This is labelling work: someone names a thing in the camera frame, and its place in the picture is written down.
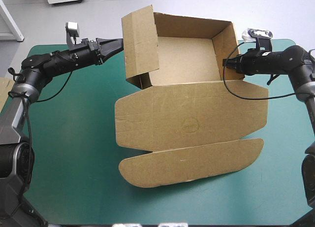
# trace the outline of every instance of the cardboard box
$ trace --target cardboard box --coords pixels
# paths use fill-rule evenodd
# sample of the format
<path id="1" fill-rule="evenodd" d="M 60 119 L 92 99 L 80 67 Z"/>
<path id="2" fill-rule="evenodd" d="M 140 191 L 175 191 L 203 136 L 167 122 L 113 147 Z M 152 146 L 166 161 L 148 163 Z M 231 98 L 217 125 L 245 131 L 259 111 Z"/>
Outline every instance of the cardboard box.
<path id="1" fill-rule="evenodd" d="M 122 24 L 126 79 L 143 90 L 116 102 L 116 140 L 153 152 L 123 160 L 124 178 L 156 187 L 237 171 L 255 161 L 261 139 L 239 139 L 265 126 L 268 101 L 239 99 L 221 81 L 222 60 L 237 45 L 233 24 L 155 13 L 152 6 L 125 16 Z M 236 93 L 268 96 L 267 89 L 243 78 L 227 70 Z"/>

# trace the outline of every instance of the open cardboard box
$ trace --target open cardboard box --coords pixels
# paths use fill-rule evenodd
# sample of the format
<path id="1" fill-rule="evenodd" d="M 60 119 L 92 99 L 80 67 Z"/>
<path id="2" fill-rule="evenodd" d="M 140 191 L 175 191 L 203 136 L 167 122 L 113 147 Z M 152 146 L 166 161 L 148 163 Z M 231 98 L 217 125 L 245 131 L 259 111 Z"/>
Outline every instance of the open cardboard box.
<path id="1" fill-rule="evenodd" d="M 155 13 L 152 6 L 125 16 L 122 24 L 126 79 L 143 90 L 116 102 L 116 140 L 152 151 L 123 160 L 124 178 L 156 187 L 254 162 L 262 140 L 239 139 L 265 126 L 268 102 L 236 98 L 221 81 L 222 60 L 237 46 L 233 24 Z M 238 94 L 268 96 L 244 75 L 226 73 Z"/>

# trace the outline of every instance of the gray floor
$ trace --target gray floor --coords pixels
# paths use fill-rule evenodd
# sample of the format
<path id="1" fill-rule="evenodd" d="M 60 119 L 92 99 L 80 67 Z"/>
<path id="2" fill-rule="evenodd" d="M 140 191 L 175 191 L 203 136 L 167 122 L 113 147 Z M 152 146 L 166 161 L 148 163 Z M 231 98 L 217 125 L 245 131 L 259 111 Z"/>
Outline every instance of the gray floor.
<path id="1" fill-rule="evenodd" d="M 18 69 L 34 45 L 65 44 L 65 22 L 78 22 L 81 37 L 122 37 L 121 17 L 149 4 L 158 12 L 230 20 L 238 38 L 245 28 L 263 28 L 271 30 L 274 38 L 292 39 L 306 49 L 315 47 L 315 0 L 85 0 L 60 6 L 47 0 L 3 2 L 25 41 L 0 42 L 0 76 L 8 66 Z"/>

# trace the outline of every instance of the black robotic arm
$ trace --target black robotic arm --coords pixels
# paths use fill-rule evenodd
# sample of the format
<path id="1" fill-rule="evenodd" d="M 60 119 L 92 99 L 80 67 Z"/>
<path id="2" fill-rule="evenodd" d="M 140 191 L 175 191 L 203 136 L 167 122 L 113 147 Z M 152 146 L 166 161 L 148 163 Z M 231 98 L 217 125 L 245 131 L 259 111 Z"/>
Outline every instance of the black robotic arm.
<path id="1" fill-rule="evenodd" d="M 23 197 L 32 176 L 32 138 L 23 133 L 28 109 L 53 77 L 90 65 L 101 65 L 123 50 L 122 39 L 83 39 L 79 44 L 77 23 L 66 24 L 69 49 L 33 55 L 22 62 L 20 73 L 10 68 L 15 84 L 13 98 L 0 117 L 0 223 L 4 227 L 46 227 L 48 223 Z"/>

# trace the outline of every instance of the table surface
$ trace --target table surface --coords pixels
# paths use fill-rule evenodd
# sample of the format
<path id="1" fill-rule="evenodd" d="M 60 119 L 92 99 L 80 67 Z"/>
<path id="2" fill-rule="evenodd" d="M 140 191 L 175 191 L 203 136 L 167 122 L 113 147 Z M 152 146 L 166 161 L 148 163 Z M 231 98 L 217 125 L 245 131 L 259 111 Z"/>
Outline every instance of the table surface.
<path id="1" fill-rule="evenodd" d="M 293 44 L 273 40 L 274 51 Z M 242 52 L 248 47 L 242 45 Z M 38 45 L 30 55 L 64 49 Z M 55 78 L 41 98 L 54 94 L 66 77 Z M 246 77 L 261 86 L 268 79 Z M 275 80 L 269 90 L 271 96 L 292 92 L 287 76 Z M 309 211 L 300 170 L 314 135 L 307 110 L 295 97 L 269 101 L 267 125 L 247 136 L 265 141 L 248 168 L 142 189 L 123 179 L 118 164 L 144 152 L 119 147 L 115 141 L 115 101 L 136 91 L 125 81 L 121 52 L 104 65 L 75 71 L 60 95 L 31 107 L 36 161 L 26 197 L 50 223 L 290 224 Z"/>

